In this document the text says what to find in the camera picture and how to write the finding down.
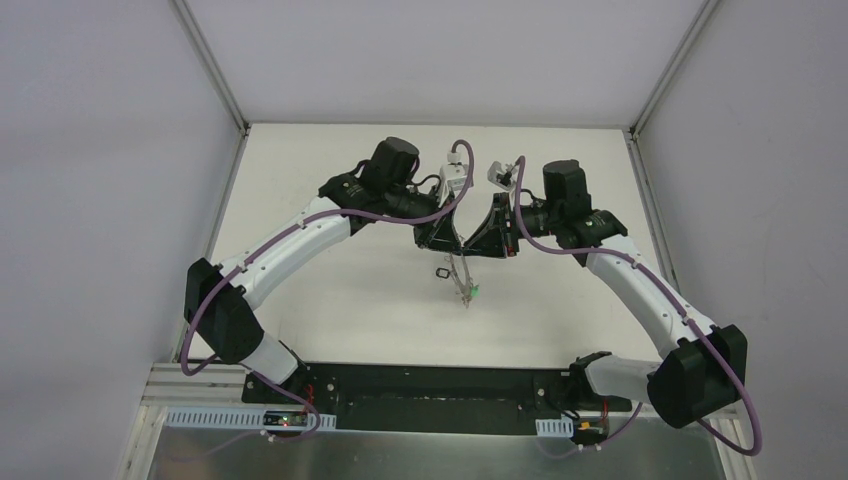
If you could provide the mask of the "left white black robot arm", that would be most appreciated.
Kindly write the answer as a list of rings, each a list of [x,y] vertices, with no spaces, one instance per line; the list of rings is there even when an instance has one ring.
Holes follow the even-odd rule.
[[[298,215],[259,244],[217,265],[195,261],[186,285],[182,373],[196,375],[216,360],[241,365],[265,377],[267,391],[279,403],[297,402],[305,390],[305,378],[296,371],[300,360],[263,329],[256,309],[308,261],[369,224],[416,226],[452,214],[473,185],[473,149],[457,140],[447,160],[447,169],[459,176],[440,178],[447,196],[423,195],[413,183],[418,149],[387,137],[370,158],[331,177]]]

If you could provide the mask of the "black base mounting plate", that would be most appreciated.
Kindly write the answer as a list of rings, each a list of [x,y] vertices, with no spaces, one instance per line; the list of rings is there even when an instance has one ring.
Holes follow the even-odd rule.
[[[312,363],[283,387],[354,431],[529,436],[563,413],[633,406],[570,369]]]

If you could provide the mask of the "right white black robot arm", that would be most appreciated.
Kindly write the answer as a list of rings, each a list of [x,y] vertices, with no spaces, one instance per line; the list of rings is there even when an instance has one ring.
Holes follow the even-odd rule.
[[[489,180],[501,190],[485,219],[462,242],[462,253],[509,258],[525,240],[543,253],[574,258],[630,311],[660,357],[649,362],[599,352],[577,359],[567,384],[572,404],[590,410],[606,397],[650,404],[674,428],[736,402],[750,408],[748,341],[741,330],[717,326],[654,271],[624,224],[593,207],[578,161],[545,164],[542,196],[521,204],[525,165],[518,160],[491,166]]]

